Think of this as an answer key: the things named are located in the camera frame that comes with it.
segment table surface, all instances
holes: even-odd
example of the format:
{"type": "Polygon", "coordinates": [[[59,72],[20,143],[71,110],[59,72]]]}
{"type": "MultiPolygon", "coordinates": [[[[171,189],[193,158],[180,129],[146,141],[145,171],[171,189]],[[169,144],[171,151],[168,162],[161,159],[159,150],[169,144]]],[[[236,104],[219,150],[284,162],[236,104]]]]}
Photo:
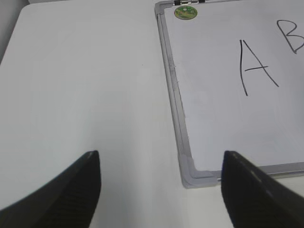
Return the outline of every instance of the table surface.
{"type": "MultiPolygon", "coordinates": [[[[32,4],[0,66],[0,209],[101,155],[91,228],[232,228],[220,186],[180,179],[155,2],[32,4]]],[[[304,178],[280,180],[304,195],[304,178]]]]}

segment whiteboard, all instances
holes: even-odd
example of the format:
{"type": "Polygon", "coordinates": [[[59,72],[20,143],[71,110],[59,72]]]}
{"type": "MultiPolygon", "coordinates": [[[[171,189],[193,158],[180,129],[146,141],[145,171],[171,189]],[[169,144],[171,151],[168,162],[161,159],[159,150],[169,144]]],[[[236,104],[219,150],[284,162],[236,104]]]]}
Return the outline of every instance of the whiteboard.
{"type": "Polygon", "coordinates": [[[193,7],[191,20],[164,15],[195,168],[221,170],[226,150],[258,166],[304,162],[304,2],[193,7]]]}

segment round sticker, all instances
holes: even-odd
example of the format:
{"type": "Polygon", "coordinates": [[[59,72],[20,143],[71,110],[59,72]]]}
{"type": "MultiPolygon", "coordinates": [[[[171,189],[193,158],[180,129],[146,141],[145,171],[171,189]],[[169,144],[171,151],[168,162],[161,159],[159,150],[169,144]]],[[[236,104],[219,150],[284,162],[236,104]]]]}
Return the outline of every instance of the round sticker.
{"type": "Polygon", "coordinates": [[[181,20],[193,19],[197,14],[197,10],[192,6],[180,6],[174,11],[174,15],[181,20]]]}

